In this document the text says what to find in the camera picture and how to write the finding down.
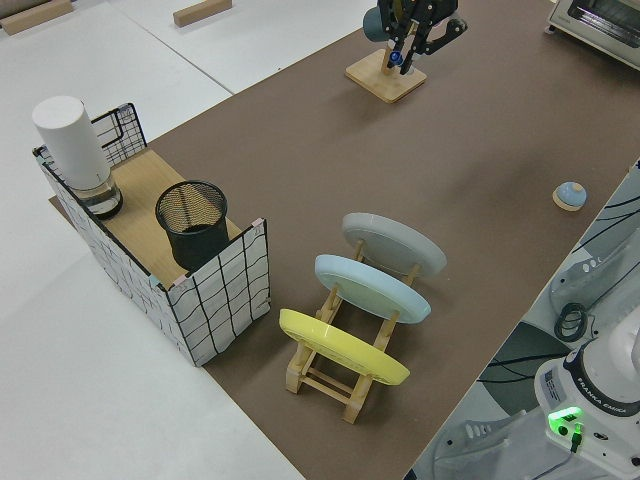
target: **wooden base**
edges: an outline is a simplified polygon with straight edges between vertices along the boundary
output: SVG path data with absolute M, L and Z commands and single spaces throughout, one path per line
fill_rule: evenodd
M 155 206 L 162 192 L 184 178 L 151 149 L 119 163 L 111 173 L 124 203 L 122 210 L 103 224 L 168 289 L 186 270 L 173 259 L 167 234 L 156 220 Z M 229 219 L 227 231 L 231 239 L 242 233 Z
M 363 261 L 362 255 L 363 242 L 360 240 L 356 245 L 355 260 Z M 413 270 L 403 278 L 403 282 L 407 285 L 411 285 L 416 275 L 418 274 L 419 265 L 416 265 Z M 331 324 L 338 309 L 342 304 L 342 299 L 337 295 L 338 289 L 334 287 L 329 296 L 325 300 L 322 308 L 316 312 L 316 318 L 325 323 Z M 393 329 L 395 328 L 399 314 L 394 314 L 390 319 L 384 320 L 382 326 L 378 331 L 378 335 L 373 343 L 373 346 L 380 351 L 385 351 Z M 364 406 L 364 402 L 369 394 L 369 389 L 373 384 L 373 379 L 370 376 L 360 375 L 356 382 L 356 385 L 351 388 L 348 385 L 336 380 L 329 375 L 322 373 L 321 371 L 312 367 L 315 359 L 316 352 L 311 348 L 305 346 L 303 343 L 298 343 L 298 348 L 293 358 L 287 366 L 286 374 L 286 387 L 292 393 L 298 393 L 302 384 L 309 385 L 316 390 L 338 400 L 345 405 L 342 419 L 348 423 L 355 423 L 360 410 Z
M 0 26 L 9 35 L 14 35 L 70 12 L 73 12 L 71 0 L 51 0 L 24 12 L 3 18 L 0 20 Z
M 231 8 L 231 0 L 204 0 L 177 12 L 173 12 L 173 22 L 178 27 L 190 25 L 203 20 L 216 13 L 224 12 Z
M 387 103 L 394 103 L 422 85 L 427 76 L 419 70 L 400 75 L 397 67 L 386 68 L 385 50 L 371 55 L 347 67 L 345 75 Z

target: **brown table mat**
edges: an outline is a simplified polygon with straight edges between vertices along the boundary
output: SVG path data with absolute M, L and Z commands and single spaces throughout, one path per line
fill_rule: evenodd
M 427 82 L 395 105 L 344 76 L 379 48 L 356 32 L 151 143 L 220 186 L 238 225 L 269 221 L 272 311 L 206 368 L 307 478 L 401 479 L 640 155 L 640 74 L 545 35 L 551 7 L 461 2 L 469 31 L 416 62 Z M 568 180 L 589 193 L 577 213 L 551 200 Z M 411 376 L 374 385 L 352 426 L 285 390 L 295 344 L 277 320 L 320 307 L 315 256 L 351 254 L 340 226 L 357 211 L 416 228 L 449 264 L 415 284 L 431 316 L 391 339 Z M 335 324 L 379 327 L 347 305 Z

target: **wooden block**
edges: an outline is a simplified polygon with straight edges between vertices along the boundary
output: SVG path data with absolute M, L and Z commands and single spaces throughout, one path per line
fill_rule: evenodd
M 190 25 L 198 20 L 231 8 L 231 0 L 204 0 L 177 12 L 173 12 L 173 21 L 179 27 Z
M 169 288 L 186 270 L 173 259 L 167 234 L 156 220 L 155 206 L 162 192 L 184 178 L 151 149 L 119 163 L 112 174 L 124 203 L 116 216 L 104 221 L 104 226 Z M 227 232 L 231 239 L 242 233 L 229 219 Z
M 72 11 L 71 0 L 51 0 L 24 12 L 3 18 L 0 20 L 0 25 L 9 35 L 14 35 Z
M 378 50 L 347 67 L 345 75 L 387 103 L 400 100 L 424 83 L 427 76 L 419 70 L 400 75 L 397 68 L 383 72 L 384 50 Z

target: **grid pattern box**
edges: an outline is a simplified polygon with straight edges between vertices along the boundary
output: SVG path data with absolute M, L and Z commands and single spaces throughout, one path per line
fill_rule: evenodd
M 146 148 L 133 104 L 92 121 L 112 167 Z M 46 146 L 34 156 L 69 220 L 120 291 L 195 366 L 223 352 L 270 309 L 267 222 L 258 219 L 216 257 L 166 289 L 66 185 Z

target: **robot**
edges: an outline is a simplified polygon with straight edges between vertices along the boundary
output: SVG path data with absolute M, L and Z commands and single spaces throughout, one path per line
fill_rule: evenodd
M 393 42 L 387 68 L 398 66 L 400 74 L 405 75 L 415 54 L 432 55 L 467 30 L 466 22 L 457 17 L 457 9 L 457 0 L 378 0 L 378 6 L 364 16 L 364 33 L 372 42 Z M 444 35 L 428 40 L 431 29 L 446 18 L 449 21 Z M 410 35 L 414 40 L 403 57 Z
M 617 478 L 640 478 L 640 307 L 542 364 L 534 388 L 553 443 Z

